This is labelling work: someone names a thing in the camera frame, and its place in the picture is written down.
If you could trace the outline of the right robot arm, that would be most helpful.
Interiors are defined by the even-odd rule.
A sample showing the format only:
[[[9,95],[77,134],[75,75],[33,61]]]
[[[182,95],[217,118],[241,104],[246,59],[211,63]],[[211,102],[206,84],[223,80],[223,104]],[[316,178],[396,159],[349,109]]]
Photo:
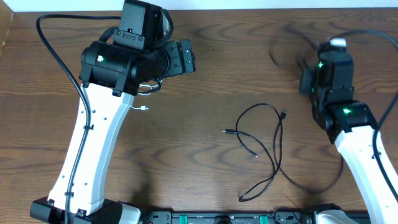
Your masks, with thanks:
[[[318,65],[306,68],[300,94],[348,164],[371,223],[397,222],[397,171],[381,139],[380,123],[366,103],[353,98],[354,62],[345,47],[318,49]]]

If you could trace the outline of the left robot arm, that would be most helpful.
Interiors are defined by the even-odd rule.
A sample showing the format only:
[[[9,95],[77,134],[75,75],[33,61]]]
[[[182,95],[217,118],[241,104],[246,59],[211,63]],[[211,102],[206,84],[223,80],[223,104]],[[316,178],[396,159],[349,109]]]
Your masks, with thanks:
[[[142,223],[142,210],[105,197],[106,175],[121,125],[142,83],[195,71],[189,40],[172,40],[168,10],[125,1],[119,25],[81,55],[72,77],[80,103],[65,162],[50,193],[33,201],[30,216],[45,223]]]

